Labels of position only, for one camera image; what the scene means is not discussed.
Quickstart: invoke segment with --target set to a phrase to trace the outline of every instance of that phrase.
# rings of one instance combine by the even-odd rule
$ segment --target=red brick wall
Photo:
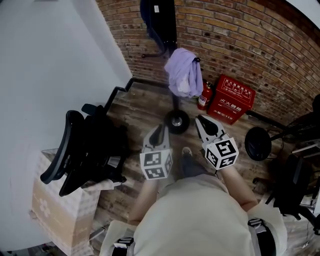
[[[320,32],[286,1],[273,2],[175,0],[177,41],[200,57],[203,78],[243,82],[257,92],[253,110],[286,125],[311,111],[320,93]],[[140,1],[97,4],[133,75],[166,82],[168,57],[141,58],[158,48],[146,35]]]

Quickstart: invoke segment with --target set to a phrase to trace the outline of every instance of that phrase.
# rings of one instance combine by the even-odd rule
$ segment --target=leg
[[[192,155],[189,153],[182,154],[180,165],[185,178],[195,177],[201,174],[214,176],[212,173],[207,172],[207,170],[196,160],[194,160]]]

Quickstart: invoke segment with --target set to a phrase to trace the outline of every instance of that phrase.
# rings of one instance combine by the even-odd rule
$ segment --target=shoe
[[[184,155],[184,154],[190,154],[192,156],[192,151],[191,151],[190,147],[188,147],[188,146],[183,147],[182,155]]]

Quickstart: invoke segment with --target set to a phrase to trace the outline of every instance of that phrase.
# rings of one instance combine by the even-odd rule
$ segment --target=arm
[[[137,226],[150,207],[156,202],[159,188],[159,180],[146,180],[134,202],[128,218],[128,224]]]
[[[239,203],[243,210],[248,212],[258,204],[255,194],[234,166],[223,168],[220,173],[230,196]]]

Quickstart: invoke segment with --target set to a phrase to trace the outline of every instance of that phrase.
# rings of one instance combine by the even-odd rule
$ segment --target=fisheye view of person
[[[104,255],[278,256],[284,253],[287,231],[279,209],[258,203],[234,166],[218,171],[223,184],[193,159],[189,147],[182,149],[180,166],[184,178],[165,187],[159,195],[159,179],[144,182],[129,214],[128,224],[134,235],[118,240],[114,246],[110,243],[113,248]],[[111,223],[105,240],[123,235],[119,230],[121,227]],[[125,248],[121,246],[123,243],[127,243]]]

